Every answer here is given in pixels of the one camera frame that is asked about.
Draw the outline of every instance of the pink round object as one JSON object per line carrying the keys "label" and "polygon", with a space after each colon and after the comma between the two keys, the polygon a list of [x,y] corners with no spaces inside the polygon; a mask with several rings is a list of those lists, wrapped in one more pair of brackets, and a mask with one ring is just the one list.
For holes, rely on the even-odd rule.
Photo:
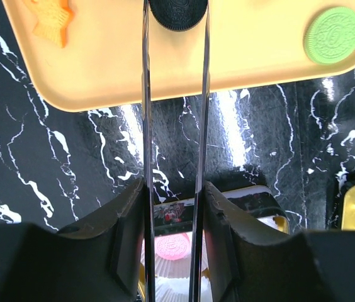
{"label": "pink round object", "polygon": [[190,253],[190,239],[185,233],[157,237],[155,253],[166,260],[182,259]]}

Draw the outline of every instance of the metal rod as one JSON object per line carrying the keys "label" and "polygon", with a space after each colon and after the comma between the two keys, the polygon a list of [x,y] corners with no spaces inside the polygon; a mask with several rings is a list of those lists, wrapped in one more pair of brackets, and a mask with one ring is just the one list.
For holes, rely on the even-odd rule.
{"label": "metal rod", "polygon": [[142,25],[142,126],[145,179],[145,301],[155,302],[154,187],[152,183],[152,119],[148,23],[149,0],[144,0]]}
{"label": "metal rod", "polygon": [[208,105],[210,103],[210,2],[205,25],[203,90],[201,104],[200,141],[194,196],[193,237],[191,245],[189,302],[199,302],[201,296],[201,256],[203,250],[204,177],[207,147]]}

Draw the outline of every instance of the black round object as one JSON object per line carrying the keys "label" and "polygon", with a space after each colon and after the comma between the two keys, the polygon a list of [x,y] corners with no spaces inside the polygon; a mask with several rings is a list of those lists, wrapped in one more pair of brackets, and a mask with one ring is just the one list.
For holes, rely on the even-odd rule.
{"label": "black round object", "polygon": [[174,31],[189,30],[200,22],[208,0],[150,0],[155,19]]}

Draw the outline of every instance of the orange tray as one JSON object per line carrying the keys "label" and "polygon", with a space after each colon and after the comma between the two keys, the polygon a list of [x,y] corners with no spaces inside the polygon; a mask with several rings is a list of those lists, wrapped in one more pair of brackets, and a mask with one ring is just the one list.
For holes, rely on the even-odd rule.
{"label": "orange tray", "polygon": [[[142,1],[69,0],[67,45],[32,33],[35,15],[22,0],[3,0],[28,72],[48,103],[84,111],[141,101]],[[303,50],[311,21],[355,0],[211,0],[211,90],[333,76],[355,68],[355,51],[317,65]],[[152,100],[201,93],[205,19],[173,32],[150,16]]]}

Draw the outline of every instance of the orange toy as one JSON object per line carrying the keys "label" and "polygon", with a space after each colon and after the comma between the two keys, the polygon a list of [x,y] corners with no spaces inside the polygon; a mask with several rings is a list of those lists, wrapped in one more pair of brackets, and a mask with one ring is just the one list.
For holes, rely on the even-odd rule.
{"label": "orange toy", "polygon": [[65,47],[65,30],[73,17],[73,12],[68,7],[68,0],[23,1],[38,18],[33,33],[56,43],[61,48]]}

